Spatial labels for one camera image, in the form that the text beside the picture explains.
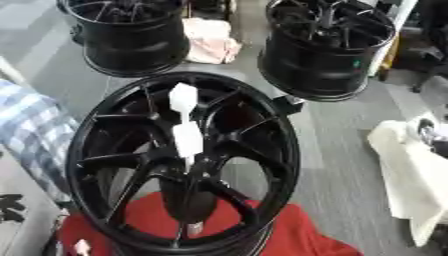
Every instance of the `fabric pile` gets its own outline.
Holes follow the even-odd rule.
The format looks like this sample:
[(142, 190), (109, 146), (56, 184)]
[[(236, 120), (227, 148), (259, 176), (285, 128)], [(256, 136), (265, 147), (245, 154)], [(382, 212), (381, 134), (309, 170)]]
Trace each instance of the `fabric pile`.
[[(258, 201), (249, 200), (256, 206)], [(126, 223), (139, 231), (173, 238), (177, 222), (163, 207), (160, 193), (152, 193), (128, 205)], [(218, 201), (216, 210), (204, 224), (199, 236), (221, 232), (239, 222), (240, 216), (226, 202)], [(76, 255), (74, 246), (85, 239), (91, 246), (91, 256), (113, 255), (109, 240), (93, 229), (82, 215), (71, 215), (58, 234), (66, 252)], [(297, 205), (289, 204), (274, 222), (274, 231), (262, 251), (263, 256), (359, 256), (356, 249), (318, 232), (308, 215)]]
[(0, 79), (0, 143), (56, 202), (70, 200), (64, 164), (77, 127), (54, 99)]
[(445, 128), (438, 123), (430, 113), (409, 122), (388, 120), (368, 136), (380, 157), (391, 215), (410, 220), (417, 246), (438, 224), (448, 224), (448, 159), (434, 144), (444, 143)]
[(231, 27), (227, 21), (189, 18), (183, 23), (185, 35), (190, 40), (187, 60), (209, 64), (235, 60), (241, 44), (230, 37)]

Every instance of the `floor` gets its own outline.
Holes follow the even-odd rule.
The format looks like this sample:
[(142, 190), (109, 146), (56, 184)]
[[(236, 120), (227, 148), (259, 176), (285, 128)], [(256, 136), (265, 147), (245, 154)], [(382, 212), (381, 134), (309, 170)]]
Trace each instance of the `floor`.
[[(69, 40), (69, 28), (50, 0), (0, 0), (0, 54), (41, 93), (58, 99), (77, 119), (130, 79), (108, 78), (88, 68), (81, 48)], [(240, 4), (237, 28), (244, 48), (229, 65), (183, 64), (177, 70), (222, 73), (245, 81), (270, 96), (276, 91), (259, 74), (255, 56), (263, 46), (262, 0)], [(374, 79), (358, 97), (340, 103), (308, 102), (291, 116), (302, 150), (302, 173), (291, 202), (310, 214), (323, 233), (347, 242), (367, 256), (439, 255), (431, 245), (415, 248), (406, 222), (390, 216), (378, 159), (366, 135), (380, 121), (410, 119), (427, 111), (442, 116), (448, 83), (431, 79), (422, 94), (407, 86), (417, 75), (394, 71), (386, 83)], [(237, 161), (235, 169), (253, 168)], [(231, 183), (253, 197), (262, 189), (259, 175), (232, 172)]]

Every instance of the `red cloth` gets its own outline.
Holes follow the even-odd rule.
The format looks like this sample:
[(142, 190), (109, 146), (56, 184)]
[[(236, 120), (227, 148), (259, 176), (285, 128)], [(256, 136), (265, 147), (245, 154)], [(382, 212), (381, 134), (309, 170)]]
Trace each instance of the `red cloth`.
[[(238, 213), (227, 202), (219, 201), (199, 236), (218, 233), (236, 224), (238, 220)], [(163, 207), (160, 193), (152, 193), (130, 203), (126, 210), (126, 222), (140, 231), (162, 237), (174, 237), (177, 229), (177, 222), (169, 217)], [(76, 255), (73, 247), (80, 239), (85, 239), (92, 247), (91, 256), (112, 255), (108, 239), (95, 231), (81, 215), (68, 217), (58, 237), (66, 251), (72, 255)], [(362, 254), (349, 245), (319, 234), (306, 213), (299, 206), (289, 204), (275, 220), (274, 232), (262, 255), (359, 256)]]

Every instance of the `glossy black paint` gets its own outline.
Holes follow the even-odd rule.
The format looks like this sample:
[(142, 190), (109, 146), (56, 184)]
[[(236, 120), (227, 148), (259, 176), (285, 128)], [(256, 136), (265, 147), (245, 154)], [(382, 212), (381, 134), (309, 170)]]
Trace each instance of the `glossy black paint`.
[(274, 0), (271, 32), (259, 56), (263, 76), (279, 89), (315, 101), (339, 101), (366, 87), (377, 49), (395, 30), (381, 12), (357, 1)]
[[(204, 134), (204, 152), (188, 173), (170, 132), (180, 122), (168, 102), (168, 93), (178, 82), (199, 89), (199, 104), (191, 117)], [(138, 151), (142, 145), (147, 149)], [(269, 189), (257, 207), (220, 181), (222, 167), (234, 157), (258, 162), (266, 175)], [(105, 198), (109, 198), (110, 176), (118, 168), (134, 171), (111, 204)], [(261, 92), (220, 75), (177, 72), (139, 80), (101, 102), (78, 129), (66, 169), (80, 211), (119, 245), (149, 255), (240, 255), (246, 250), (250, 255), (264, 246), (270, 224), (294, 191), (300, 153), (287, 117)], [(162, 185), (162, 194), (179, 227), (196, 221), (196, 216), (207, 218), (215, 198), (227, 201), (241, 221), (221, 233), (195, 239), (188, 238), (184, 228), (172, 239), (142, 233), (125, 224), (123, 213), (132, 195), (150, 179), (171, 184)], [(176, 191), (177, 198), (167, 194)], [(200, 193), (211, 198), (202, 212), (191, 204)]]
[(82, 30), (84, 57), (117, 77), (142, 77), (178, 65), (189, 51), (182, 0), (68, 0)]

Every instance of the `plaid fabric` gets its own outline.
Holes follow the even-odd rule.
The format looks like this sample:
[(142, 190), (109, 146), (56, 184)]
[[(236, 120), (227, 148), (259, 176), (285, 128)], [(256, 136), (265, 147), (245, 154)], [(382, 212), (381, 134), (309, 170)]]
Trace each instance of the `plaid fabric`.
[(64, 164), (77, 126), (54, 99), (0, 79), (0, 142), (56, 202), (70, 200)]

